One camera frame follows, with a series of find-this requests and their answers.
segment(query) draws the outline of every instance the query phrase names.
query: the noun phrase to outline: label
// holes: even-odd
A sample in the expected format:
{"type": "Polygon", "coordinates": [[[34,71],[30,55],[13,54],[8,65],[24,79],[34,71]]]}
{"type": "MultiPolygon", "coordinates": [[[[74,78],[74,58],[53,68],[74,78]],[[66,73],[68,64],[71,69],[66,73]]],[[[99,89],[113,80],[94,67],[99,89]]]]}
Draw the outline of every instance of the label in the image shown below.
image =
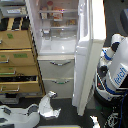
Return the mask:
{"type": "Polygon", "coordinates": [[[28,58],[26,53],[13,54],[14,58],[28,58]]]}
{"type": "Polygon", "coordinates": [[[9,70],[12,70],[13,68],[8,68],[9,70]]]}
{"type": "Polygon", "coordinates": [[[1,58],[6,58],[6,56],[5,55],[1,55],[1,58]]]}
{"type": "Polygon", "coordinates": [[[7,12],[8,12],[9,14],[13,14],[13,13],[20,14],[20,9],[7,10],[7,12]]]}
{"type": "Polygon", "coordinates": [[[12,34],[8,33],[7,36],[8,36],[9,39],[13,39],[13,35],[12,34]]]}
{"type": "Polygon", "coordinates": [[[123,64],[120,64],[116,70],[116,73],[114,74],[112,80],[114,82],[114,84],[117,86],[117,87],[120,87],[121,84],[123,83],[125,77],[127,76],[128,74],[128,67],[123,65],[123,64]]]}

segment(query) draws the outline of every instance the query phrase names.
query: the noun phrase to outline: wooden drawer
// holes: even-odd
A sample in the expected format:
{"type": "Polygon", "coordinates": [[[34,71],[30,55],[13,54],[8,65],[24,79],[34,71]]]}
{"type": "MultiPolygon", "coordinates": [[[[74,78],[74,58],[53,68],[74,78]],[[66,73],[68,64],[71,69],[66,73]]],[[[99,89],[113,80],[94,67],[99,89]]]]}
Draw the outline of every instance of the wooden drawer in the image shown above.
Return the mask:
{"type": "Polygon", "coordinates": [[[27,30],[0,32],[0,49],[31,48],[27,30]]]}
{"type": "Polygon", "coordinates": [[[53,79],[43,80],[46,93],[53,91],[57,93],[57,98],[72,98],[74,89],[74,79],[53,79]]]}
{"type": "Polygon", "coordinates": [[[32,50],[0,50],[0,66],[35,65],[32,50]]]}
{"type": "Polygon", "coordinates": [[[37,76],[36,65],[24,67],[0,67],[0,77],[37,76]]]}
{"type": "Polygon", "coordinates": [[[38,60],[42,78],[74,78],[74,60],[38,60]]]}
{"type": "Polygon", "coordinates": [[[34,81],[0,82],[0,93],[39,92],[38,78],[34,81]]]}

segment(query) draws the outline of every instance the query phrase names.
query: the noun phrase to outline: open drawer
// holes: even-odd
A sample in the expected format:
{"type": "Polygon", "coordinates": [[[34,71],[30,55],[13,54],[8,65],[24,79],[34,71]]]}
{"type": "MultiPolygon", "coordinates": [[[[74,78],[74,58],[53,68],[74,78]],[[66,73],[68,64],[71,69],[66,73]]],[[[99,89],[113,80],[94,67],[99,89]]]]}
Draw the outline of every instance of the open drawer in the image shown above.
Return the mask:
{"type": "Polygon", "coordinates": [[[0,66],[35,65],[31,49],[0,50],[0,66]]]}
{"type": "Polygon", "coordinates": [[[0,77],[13,76],[35,76],[38,75],[37,67],[34,66],[13,66],[0,67],[0,77]]]}
{"type": "Polygon", "coordinates": [[[0,77],[0,93],[39,92],[37,76],[0,77]]]}

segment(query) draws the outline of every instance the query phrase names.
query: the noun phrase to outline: sticker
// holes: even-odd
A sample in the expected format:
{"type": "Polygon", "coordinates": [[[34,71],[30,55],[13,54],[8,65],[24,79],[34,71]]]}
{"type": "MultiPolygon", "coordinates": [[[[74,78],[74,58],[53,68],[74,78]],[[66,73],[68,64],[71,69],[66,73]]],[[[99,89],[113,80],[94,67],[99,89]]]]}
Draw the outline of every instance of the sticker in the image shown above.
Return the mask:
{"type": "Polygon", "coordinates": [[[5,55],[0,55],[1,56],[1,58],[6,58],[6,56],[5,55]]]}
{"type": "Polygon", "coordinates": [[[9,39],[13,39],[13,35],[12,34],[9,33],[9,34],[7,34],[7,36],[8,36],[9,39]]]}
{"type": "Polygon", "coordinates": [[[13,68],[8,68],[9,70],[12,70],[13,68]]]}
{"type": "Polygon", "coordinates": [[[13,54],[14,58],[28,58],[26,53],[21,53],[21,54],[13,54]]]}
{"type": "Polygon", "coordinates": [[[9,14],[13,14],[13,13],[20,14],[20,9],[7,10],[7,12],[8,12],[9,14]]]}

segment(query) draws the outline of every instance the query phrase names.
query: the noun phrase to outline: refrigerator shelf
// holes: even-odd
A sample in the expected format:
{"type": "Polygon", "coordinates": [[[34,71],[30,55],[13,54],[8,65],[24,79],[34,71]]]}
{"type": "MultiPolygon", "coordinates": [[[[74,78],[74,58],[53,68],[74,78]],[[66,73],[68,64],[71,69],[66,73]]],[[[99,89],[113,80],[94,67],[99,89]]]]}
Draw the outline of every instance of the refrigerator shelf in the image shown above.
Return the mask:
{"type": "MultiPolygon", "coordinates": [[[[78,17],[63,17],[62,21],[63,20],[77,20],[78,17]]],[[[49,16],[47,19],[42,19],[42,20],[51,20],[51,21],[54,21],[54,17],[53,16],[49,16]]]]}
{"type": "Polygon", "coordinates": [[[71,12],[78,12],[77,9],[62,9],[62,10],[40,10],[39,13],[71,13],[71,12]]]}
{"type": "Polygon", "coordinates": [[[52,29],[52,30],[76,30],[77,28],[78,28],[77,25],[62,26],[62,27],[42,27],[42,29],[52,29]]]}

